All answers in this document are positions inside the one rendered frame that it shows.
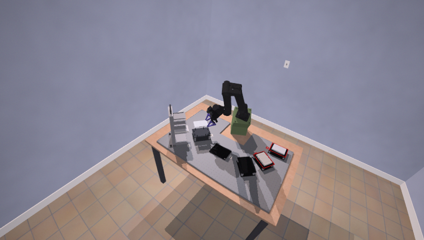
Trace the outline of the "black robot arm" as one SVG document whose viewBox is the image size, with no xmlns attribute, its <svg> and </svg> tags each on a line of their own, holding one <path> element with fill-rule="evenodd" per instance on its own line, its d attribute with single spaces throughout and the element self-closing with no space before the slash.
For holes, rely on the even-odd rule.
<svg viewBox="0 0 424 240">
<path fill-rule="evenodd" d="M 248 105 L 244 101 L 242 84 L 232 83 L 226 80 L 222 84 L 221 94 L 223 96 L 224 106 L 214 104 L 213 107 L 209 106 L 206 112 L 211 114 L 214 119 L 222 114 L 225 116 L 230 116 L 231 96 L 234 96 L 238 106 L 238 111 L 235 117 L 247 122 L 250 117 L 250 113 L 248 113 Z"/>
</svg>

